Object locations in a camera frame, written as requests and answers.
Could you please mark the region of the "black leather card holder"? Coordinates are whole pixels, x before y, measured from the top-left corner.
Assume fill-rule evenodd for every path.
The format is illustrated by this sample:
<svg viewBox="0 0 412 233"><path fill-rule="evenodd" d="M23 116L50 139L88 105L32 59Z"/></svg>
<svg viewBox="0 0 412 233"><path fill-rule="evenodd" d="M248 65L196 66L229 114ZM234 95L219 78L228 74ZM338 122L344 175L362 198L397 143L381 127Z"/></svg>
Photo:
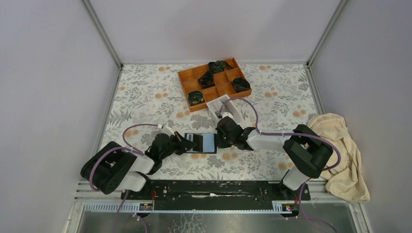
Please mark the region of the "black leather card holder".
<svg viewBox="0 0 412 233"><path fill-rule="evenodd" d="M194 133L185 133L185 139L193 141L192 136ZM215 133L199 133L203 136L203 152L196 152L190 150L187 153L199 153L199 154L216 154L217 144L216 144L216 134Z"/></svg>

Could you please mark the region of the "white plastic card box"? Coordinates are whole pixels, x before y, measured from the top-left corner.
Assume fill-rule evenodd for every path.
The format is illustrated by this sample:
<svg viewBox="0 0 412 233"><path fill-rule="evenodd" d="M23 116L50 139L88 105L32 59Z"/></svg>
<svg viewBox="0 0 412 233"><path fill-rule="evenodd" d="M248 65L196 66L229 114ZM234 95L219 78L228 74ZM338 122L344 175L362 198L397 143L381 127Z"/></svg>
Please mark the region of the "white plastic card box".
<svg viewBox="0 0 412 233"><path fill-rule="evenodd" d="M233 115L233 120L238 125L242 126L244 120L240 113L240 109L234 104L232 100L229 99L230 97L227 94L225 94L223 96L220 96L214 100L207 102L206 105L209 111L209 115L217 124L222 119L221 113L230 112Z"/></svg>

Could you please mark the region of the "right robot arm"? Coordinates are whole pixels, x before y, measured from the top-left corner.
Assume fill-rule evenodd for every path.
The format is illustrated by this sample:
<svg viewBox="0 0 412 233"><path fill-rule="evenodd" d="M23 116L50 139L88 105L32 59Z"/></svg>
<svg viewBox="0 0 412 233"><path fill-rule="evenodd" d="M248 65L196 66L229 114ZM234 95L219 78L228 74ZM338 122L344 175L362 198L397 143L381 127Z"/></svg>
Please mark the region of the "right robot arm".
<svg viewBox="0 0 412 233"><path fill-rule="evenodd" d="M299 124L288 132L261 132L242 128L226 116L217 123L218 147L235 146L240 150L284 150L294 166L282 178L279 195L291 200L300 186L310 178L319 178L332 156L332 144L320 138L308 126Z"/></svg>

